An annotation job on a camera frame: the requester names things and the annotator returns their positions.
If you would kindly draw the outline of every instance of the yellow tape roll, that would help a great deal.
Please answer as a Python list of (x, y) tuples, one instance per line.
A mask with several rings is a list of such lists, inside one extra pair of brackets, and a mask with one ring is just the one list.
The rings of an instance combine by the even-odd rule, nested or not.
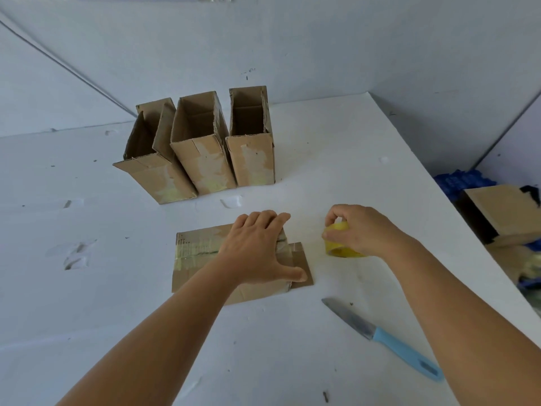
[[(335, 222), (334, 224), (329, 225), (324, 229), (324, 231), (328, 230), (348, 230), (349, 225), (347, 224), (347, 221), (342, 222)], [(359, 252), (355, 252), (353, 249), (348, 248), (347, 246), (344, 246), (342, 244), (337, 244), (335, 242), (329, 242), (325, 241), (325, 252), (327, 255), (331, 255), (333, 257), (341, 257), (341, 258), (362, 258), (364, 255)]]

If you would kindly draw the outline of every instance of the left hand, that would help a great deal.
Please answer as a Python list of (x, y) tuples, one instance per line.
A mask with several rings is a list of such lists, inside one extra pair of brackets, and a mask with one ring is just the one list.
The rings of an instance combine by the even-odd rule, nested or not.
[(306, 272), (284, 266), (276, 260), (276, 241), (283, 225), (291, 217), (274, 211), (240, 215), (233, 224), (216, 259), (236, 272), (240, 283), (260, 284), (277, 279), (303, 282)]

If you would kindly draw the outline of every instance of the forearm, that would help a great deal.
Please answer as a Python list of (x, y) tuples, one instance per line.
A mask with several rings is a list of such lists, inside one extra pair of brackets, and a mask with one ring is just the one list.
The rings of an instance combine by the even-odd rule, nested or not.
[(170, 405), (238, 281), (215, 259), (113, 347), (58, 403)]
[(541, 350), (419, 242), (385, 258), (463, 405), (533, 404)]

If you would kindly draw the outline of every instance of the right hand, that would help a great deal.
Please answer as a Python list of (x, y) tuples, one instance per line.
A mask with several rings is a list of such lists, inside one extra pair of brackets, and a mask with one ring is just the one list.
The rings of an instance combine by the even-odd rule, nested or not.
[(325, 226), (333, 224), (338, 217), (347, 221), (349, 229), (325, 231), (323, 239), (348, 246), (363, 255), (385, 259), (389, 253), (414, 240), (371, 207), (333, 205), (325, 217)]

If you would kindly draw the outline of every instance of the hand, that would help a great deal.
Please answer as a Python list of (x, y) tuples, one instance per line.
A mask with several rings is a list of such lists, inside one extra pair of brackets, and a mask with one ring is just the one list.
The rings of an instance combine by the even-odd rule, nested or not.
[(371, 207), (334, 205), (325, 217), (325, 226), (334, 223), (338, 217), (347, 221), (349, 229), (325, 231), (323, 239), (346, 245), (364, 255), (385, 259), (389, 253), (415, 240), (398, 229), (389, 218)]
[(260, 284), (277, 279), (303, 282), (306, 272), (276, 260), (276, 241), (291, 215), (274, 211), (240, 215), (233, 224), (216, 259), (231, 266), (239, 283)]

